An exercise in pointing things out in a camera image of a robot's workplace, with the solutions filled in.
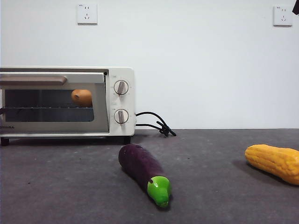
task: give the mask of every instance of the countertop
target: countertop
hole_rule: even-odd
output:
[[[299,149],[298,129],[137,130],[172,183],[159,209],[118,163],[121,140],[12,140],[0,150],[2,224],[298,222],[299,188],[250,166],[244,151]]]

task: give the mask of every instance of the purple eggplant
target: purple eggplant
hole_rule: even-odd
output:
[[[159,207],[167,207],[171,184],[160,163],[148,150],[135,144],[125,145],[119,151],[118,161]]]

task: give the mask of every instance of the wall outlet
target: wall outlet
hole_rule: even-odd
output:
[[[291,6],[274,6],[274,26],[292,26],[292,7]]]
[[[97,25],[98,24],[97,4],[77,5],[77,23],[78,25]]]

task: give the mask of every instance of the toaster oven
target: toaster oven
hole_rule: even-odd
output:
[[[131,68],[0,68],[0,138],[134,135]]]

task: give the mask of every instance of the oven window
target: oven window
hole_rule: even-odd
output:
[[[90,122],[89,90],[5,90],[7,122]]]

